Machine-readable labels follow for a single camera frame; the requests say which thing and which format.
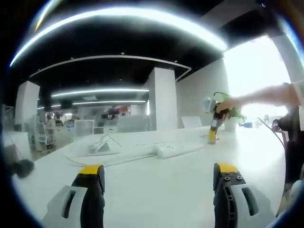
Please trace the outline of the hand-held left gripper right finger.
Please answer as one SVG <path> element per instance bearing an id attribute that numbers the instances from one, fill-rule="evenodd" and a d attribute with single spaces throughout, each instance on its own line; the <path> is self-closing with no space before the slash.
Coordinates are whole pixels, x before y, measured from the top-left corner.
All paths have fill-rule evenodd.
<path id="1" fill-rule="evenodd" d="M 213 190 L 216 228 L 266 228 L 272 222 L 270 200 L 236 167 L 215 163 Z"/>

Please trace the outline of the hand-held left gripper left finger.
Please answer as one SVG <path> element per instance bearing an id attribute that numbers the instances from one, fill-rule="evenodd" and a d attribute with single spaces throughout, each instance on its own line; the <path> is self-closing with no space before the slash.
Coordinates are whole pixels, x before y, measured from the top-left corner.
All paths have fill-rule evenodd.
<path id="1" fill-rule="evenodd" d="M 102 228 L 104 226 L 105 171 L 86 166 L 72 185 L 64 186 L 47 204 L 41 221 L 45 228 Z"/>

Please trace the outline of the person's right hand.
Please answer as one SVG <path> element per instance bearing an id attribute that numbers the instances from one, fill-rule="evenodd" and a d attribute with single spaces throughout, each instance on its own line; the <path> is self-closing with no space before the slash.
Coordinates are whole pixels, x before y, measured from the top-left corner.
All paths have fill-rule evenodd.
<path id="1" fill-rule="evenodd" d="M 220 113 L 223 110 L 231 110 L 234 107 L 239 107 L 241 104 L 241 101 L 237 97 L 229 97 L 228 99 L 224 100 L 223 102 L 219 103 L 219 105 L 216 108 L 216 112 Z"/>

